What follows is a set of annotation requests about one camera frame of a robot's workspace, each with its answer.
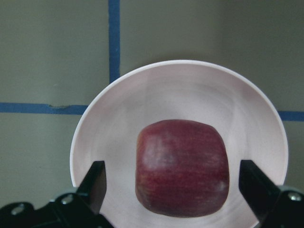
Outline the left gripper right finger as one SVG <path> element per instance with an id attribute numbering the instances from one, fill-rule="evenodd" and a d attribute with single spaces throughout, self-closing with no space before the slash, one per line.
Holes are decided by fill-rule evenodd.
<path id="1" fill-rule="evenodd" d="M 304 226 L 304 193 L 275 185 L 252 160 L 241 160 L 238 188 L 261 228 Z"/>

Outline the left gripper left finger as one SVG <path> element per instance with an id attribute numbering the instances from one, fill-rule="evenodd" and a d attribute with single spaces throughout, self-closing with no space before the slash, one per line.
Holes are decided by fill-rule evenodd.
<path id="1" fill-rule="evenodd" d="M 106 194 L 106 170 L 104 161 L 95 161 L 85 175 L 76 194 L 94 214 L 99 214 Z"/>

